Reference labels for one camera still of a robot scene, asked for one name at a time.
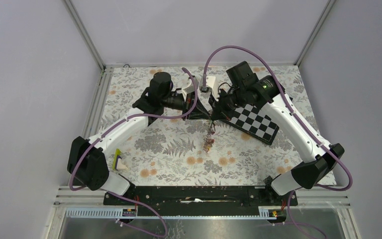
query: white wall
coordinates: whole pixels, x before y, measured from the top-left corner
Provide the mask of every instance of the white wall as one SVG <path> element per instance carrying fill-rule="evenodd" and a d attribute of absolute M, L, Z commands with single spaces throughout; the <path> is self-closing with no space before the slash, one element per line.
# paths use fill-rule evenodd
<path fill-rule="evenodd" d="M 382 238 L 382 1 L 338 1 L 300 70 L 320 130 L 345 147 L 361 235 Z"/>
<path fill-rule="evenodd" d="M 292 63 L 327 0 L 74 0 L 106 64 L 205 63 L 239 45 L 267 62 Z M 237 50 L 213 63 L 255 58 Z"/>
<path fill-rule="evenodd" d="M 0 1 L 0 239 L 41 236 L 98 75 L 61 0 Z"/>

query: orange flower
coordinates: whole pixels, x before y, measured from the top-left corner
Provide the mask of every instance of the orange flower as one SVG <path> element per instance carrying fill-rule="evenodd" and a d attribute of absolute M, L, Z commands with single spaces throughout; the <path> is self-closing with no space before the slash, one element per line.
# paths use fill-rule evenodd
<path fill-rule="evenodd" d="M 243 141 L 249 141 L 251 139 L 251 136 L 247 135 L 246 133 L 241 134 L 241 139 Z"/>
<path fill-rule="evenodd" d="M 147 170 L 146 168 L 141 170 L 140 176 L 143 178 L 147 178 L 149 176 L 149 170 Z"/>
<path fill-rule="evenodd" d="M 225 157 L 221 157 L 219 159 L 219 164 L 220 164 L 220 166 L 226 166 L 226 165 L 228 165 L 228 160 Z"/>
<path fill-rule="evenodd" d="M 194 158 L 194 157 L 188 157 L 188 158 L 187 158 L 187 164 L 188 164 L 188 165 L 193 165 L 193 164 L 195 164 L 195 158 Z"/>
<path fill-rule="evenodd" d="M 278 173 L 280 173 L 280 174 L 284 174 L 284 173 L 286 173 L 285 168 L 283 168 L 282 166 L 277 167 L 277 168 L 276 168 L 276 171 L 277 171 Z"/>

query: table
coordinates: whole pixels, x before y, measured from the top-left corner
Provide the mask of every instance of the table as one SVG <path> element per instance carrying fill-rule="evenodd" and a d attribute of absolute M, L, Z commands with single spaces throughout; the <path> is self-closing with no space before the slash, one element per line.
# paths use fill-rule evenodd
<path fill-rule="evenodd" d="M 209 67 L 208 75 L 219 82 L 229 82 L 226 70 L 230 67 Z M 202 75 L 203 67 L 187 67 L 193 75 Z M 252 66 L 259 79 L 268 74 L 265 67 Z M 305 87 L 297 66 L 273 66 L 272 70 L 293 98 L 293 104 L 308 122 L 318 129 Z M 153 74 L 171 74 L 174 88 L 185 87 L 188 76 L 181 67 L 115 68 L 107 93 L 99 130 L 121 118 L 132 103 L 148 87 Z M 199 95 L 210 109 L 208 94 Z M 164 115 L 180 115 L 166 109 Z M 128 167 L 120 171 L 132 183 L 140 186 L 195 186 L 195 185 L 263 185 L 269 175 L 285 173 L 301 162 L 298 152 L 279 130 L 272 145 L 218 122 L 213 148 L 203 150 L 207 120 L 158 119 L 145 130 L 119 145 L 122 162 Z M 113 156 L 106 159 L 111 168 Z M 336 185 L 332 172 L 321 184 Z"/>

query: floral tablecloth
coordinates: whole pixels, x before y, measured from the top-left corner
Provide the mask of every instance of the floral tablecloth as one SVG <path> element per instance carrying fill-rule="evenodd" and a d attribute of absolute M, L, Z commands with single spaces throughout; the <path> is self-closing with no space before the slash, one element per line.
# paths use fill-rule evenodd
<path fill-rule="evenodd" d="M 202 75 L 202 67 L 187 67 L 193 75 Z M 229 82 L 229 67 L 210 67 L 208 75 Z M 265 67 L 252 67 L 259 79 L 268 74 Z M 293 104 L 317 129 L 312 109 L 296 66 L 274 66 L 273 71 L 293 98 Z M 153 74 L 171 74 L 174 88 L 185 87 L 189 80 L 181 67 L 115 68 L 107 94 L 99 129 L 103 130 L 122 117 L 149 85 Z M 208 94 L 199 95 L 206 109 Z M 182 112 L 167 109 L 165 115 Z M 301 162 L 298 152 L 279 130 L 271 146 L 241 131 L 218 122 L 213 148 L 203 150 L 207 120 L 158 119 L 145 130 L 119 145 L 122 162 L 128 167 L 120 173 L 140 186 L 263 185 L 263 179 L 291 170 Z M 113 157 L 107 159 L 111 168 Z M 335 185 L 330 172 L 320 183 Z"/>

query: metal beam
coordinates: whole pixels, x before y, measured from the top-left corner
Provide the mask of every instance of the metal beam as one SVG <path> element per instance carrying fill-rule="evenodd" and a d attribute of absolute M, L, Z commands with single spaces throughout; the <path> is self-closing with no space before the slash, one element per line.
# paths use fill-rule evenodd
<path fill-rule="evenodd" d="M 84 40 L 84 43 L 86 44 L 87 48 L 90 50 L 90 53 L 92 54 L 93 58 L 95 59 L 97 65 L 101 70 L 104 69 L 104 62 L 101 59 L 95 45 L 93 44 L 92 39 L 90 38 L 86 28 L 84 27 L 83 22 L 81 21 L 80 16 L 78 15 L 77 10 L 74 7 L 74 4 L 71 0 L 62 0 L 64 3 L 68 13 L 70 14 L 71 18 L 74 21 L 75 26 L 77 27 L 78 31 L 80 32 L 81 37 Z"/>
<path fill-rule="evenodd" d="M 296 65 L 298 67 L 301 65 L 301 62 L 303 61 L 305 55 L 307 54 L 307 51 L 310 49 L 312 43 L 314 42 L 314 39 L 317 37 L 318 32 L 320 31 L 321 27 L 323 26 L 323 23 L 325 22 L 327 16 L 329 15 L 329 13 L 332 10 L 336 1 L 337 0 L 329 0 L 327 2 L 326 6 L 323 9 L 323 12 L 320 15 L 320 18 L 318 19 L 317 23 L 315 24 L 314 29 L 312 30 L 310 36 L 308 37 L 308 40 L 305 43 L 304 47 L 302 48 L 302 51 L 299 54 L 298 58 L 296 59 L 294 65 Z"/>

